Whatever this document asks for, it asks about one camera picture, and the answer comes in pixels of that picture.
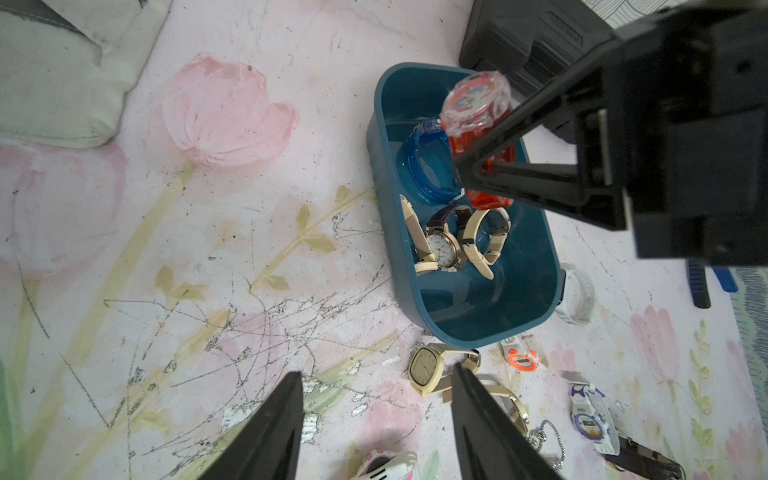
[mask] white watch strap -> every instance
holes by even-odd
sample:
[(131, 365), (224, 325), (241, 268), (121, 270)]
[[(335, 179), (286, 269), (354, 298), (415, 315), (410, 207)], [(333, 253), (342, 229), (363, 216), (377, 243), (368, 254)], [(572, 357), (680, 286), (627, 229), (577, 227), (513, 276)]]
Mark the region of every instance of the white watch strap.
[(429, 243), (427, 243), (424, 230), (422, 230), (419, 218), (416, 216), (416, 212), (413, 210), (411, 202), (400, 195), (400, 205), (402, 206), (402, 214), (406, 218), (406, 227), (408, 228), (408, 233), (411, 234), (413, 246), (416, 248), (419, 258), (422, 259), (421, 262), (418, 262), (413, 266), (416, 270), (416, 276), (437, 270), (437, 259), (435, 258), (435, 254), (432, 253), (432, 248), (429, 247)]
[[(480, 228), (480, 223), (485, 218), (485, 216), (488, 215), (488, 212), (492, 210), (496, 210), (504, 217), (504, 220), (507, 222), (507, 228), (502, 233), (496, 233), (490, 236), (488, 249), (486, 250), (485, 255), (483, 255), (477, 248), (477, 243), (475, 240)], [(488, 268), (488, 266), (496, 263), (496, 260), (498, 260), (498, 258), (502, 255), (502, 248), (504, 247), (504, 243), (507, 241), (508, 231), (511, 225), (509, 221), (509, 214), (507, 213), (506, 209), (494, 208), (492, 210), (477, 210), (474, 212), (472, 217), (470, 217), (469, 222), (467, 222), (467, 227), (464, 229), (464, 234), (460, 240), (462, 249), (464, 250), (467, 258), (469, 258), (469, 261), (475, 265), (481, 275), (489, 280), (493, 280), (493, 272), (490, 268)]]
[(480, 369), (482, 356), (477, 350), (460, 349), (454, 346), (450, 346), (447, 343), (430, 343), (429, 346), (437, 350), (440, 355), (445, 353), (464, 353), (468, 356), (468, 358), (462, 362), (462, 366), (472, 373), (476, 373)]
[[(525, 410), (525, 407), (518, 396), (507, 387), (501, 385), (483, 384), (483, 386), (492, 396), (501, 396), (511, 400), (514, 407), (513, 411), (509, 413), (512, 423), (515, 424), (515, 427), (517, 427), (523, 435), (528, 436), (531, 421), (528, 418), (528, 412)], [(442, 402), (444, 404), (453, 402), (453, 389), (447, 389), (443, 392)]]
[[(565, 270), (565, 278), (563, 279), (563, 300), (555, 307), (554, 313), (565, 322), (573, 323), (574, 325), (586, 325), (591, 321), (590, 315), (592, 314), (592, 309), (598, 301), (595, 296), (592, 280), (590, 280), (586, 273), (570, 263), (561, 263), (560, 268)], [(573, 315), (568, 312), (568, 291), (570, 290), (568, 288), (569, 277), (576, 280), (576, 283), (581, 290), (578, 311)]]

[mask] blue handle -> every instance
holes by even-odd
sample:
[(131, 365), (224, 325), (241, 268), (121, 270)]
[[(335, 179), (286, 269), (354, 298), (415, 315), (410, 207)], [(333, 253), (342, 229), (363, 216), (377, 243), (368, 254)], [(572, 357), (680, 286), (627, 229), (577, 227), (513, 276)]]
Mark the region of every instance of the blue handle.
[(712, 270), (714, 270), (723, 290), (728, 293), (736, 293), (739, 291), (739, 287), (736, 285), (736, 280), (733, 279), (733, 275), (731, 275), (727, 266), (713, 266)]

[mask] fabric cloth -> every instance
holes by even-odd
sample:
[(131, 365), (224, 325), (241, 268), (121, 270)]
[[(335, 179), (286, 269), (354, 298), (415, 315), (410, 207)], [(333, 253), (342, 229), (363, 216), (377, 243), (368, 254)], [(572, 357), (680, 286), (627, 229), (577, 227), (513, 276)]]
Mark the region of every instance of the fabric cloth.
[(763, 430), (768, 433), (768, 268), (737, 267), (731, 271), (739, 291), (731, 293), (730, 299)]
[(106, 142), (169, 7), (0, 0), (0, 136), (76, 148)]

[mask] white plastic watch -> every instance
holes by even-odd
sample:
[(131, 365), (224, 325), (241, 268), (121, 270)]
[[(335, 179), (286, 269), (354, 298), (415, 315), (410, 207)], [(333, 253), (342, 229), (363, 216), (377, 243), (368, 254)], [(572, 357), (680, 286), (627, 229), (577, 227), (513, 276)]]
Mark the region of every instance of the white plastic watch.
[[(562, 298), (554, 308), (554, 314), (565, 322), (574, 325), (586, 325), (590, 322), (589, 317), (595, 303), (597, 303), (592, 280), (586, 273), (570, 263), (561, 263), (560, 268), (565, 272), (565, 278), (563, 279)], [(577, 296), (579, 301), (575, 313), (571, 315), (568, 297), (573, 298), (574, 296)]]
[(402, 214), (406, 218), (406, 227), (411, 234), (411, 241), (416, 248), (416, 253), (421, 259), (420, 262), (417, 262), (414, 265), (416, 276), (437, 270), (437, 259), (435, 258), (435, 254), (432, 253), (432, 248), (429, 247), (429, 243), (427, 243), (424, 230), (422, 230), (419, 218), (416, 216), (416, 212), (413, 210), (411, 202), (400, 195), (400, 204), (402, 206)]
[(571, 420), (598, 452), (618, 455), (619, 435), (603, 397), (603, 392), (591, 383), (571, 382)]
[[(488, 244), (488, 249), (485, 251), (484, 255), (480, 253), (480, 250), (478, 250), (477, 244), (475, 243), (475, 238), (477, 237), (480, 223), (485, 218), (485, 216), (488, 215), (488, 212), (493, 211), (499, 212), (501, 214), (505, 225), (501, 231), (490, 236), (491, 243)], [(507, 213), (507, 210), (503, 208), (494, 208), (492, 210), (477, 210), (474, 212), (469, 218), (469, 222), (467, 222), (467, 227), (464, 229), (464, 235), (459, 241), (459, 243), (462, 245), (462, 249), (464, 250), (464, 254), (467, 256), (469, 261), (472, 262), (472, 265), (477, 267), (478, 272), (480, 272), (480, 274), (488, 280), (493, 280), (493, 272), (489, 266), (496, 263), (496, 260), (498, 260), (498, 258), (502, 255), (502, 247), (504, 246), (504, 242), (507, 241), (507, 234), (509, 233), (510, 228), (511, 223), (509, 221), (509, 214)]]

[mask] cream square watch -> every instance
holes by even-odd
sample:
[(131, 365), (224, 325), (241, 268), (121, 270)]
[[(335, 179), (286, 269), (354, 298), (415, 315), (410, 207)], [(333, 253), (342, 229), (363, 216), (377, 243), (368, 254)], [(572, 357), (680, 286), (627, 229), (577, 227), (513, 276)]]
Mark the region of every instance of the cream square watch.
[(402, 206), (402, 214), (406, 219), (408, 233), (411, 234), (411, 241), (416, 248), (416, 253), (421, 259), (420, 262), (415, 263), (413, 266), (416, 270), (416, 276), (437, 270), (437, 259), (435, 258), (435, 254), (432, 253), (432, 248), (429, 246), (429, 243), (427, 243), (424, 230), (422, 230), (422, 225), (419, 223), (419, 218), (416, 216), (416, 212), (413, 210), (411, 202), (400, 195), (400, 205)]
[[(504, 225), (500, 231), (490, 236), (491, 243), (488, 244), (488, 249), (485, 251), (484, 255), (478, 250), (475, 238), (477, 237), (480, 223), (489, 212), (498, 212), (501, 214)], [(501, 256), (502, 247), (504, 247), (504, 242), (507, 241), (507, 234), (509, 233), (510, 228), (511, 223), (509, 221), (507, 210), (503, 208), (494, 208), (492, 210), (477, 210), (474, 212), (472, 217), (469, 218), (469, 222), (467, 222), (467, 227), (464, 229), (464, 235), (459, 243), (462, 245), (462, 249), (469, 261), (472, 262), (472, 265), (477, 267), (478, 272), (488, 280), (493, 280), (493, 272), (489, 266), (496, 263), (496, 260)]]
[(430, 343), (423, 346), (411, 359), (408, 377), (411, 386), (421, 396), (443, 392), (451, 388), (451, 376), (443, 375), (446, 353), (464, 353), (467, 359), (462, 366), (472, 373), (480, 368), (480, 352), (477, 350), (457, 349), (444, 343)]

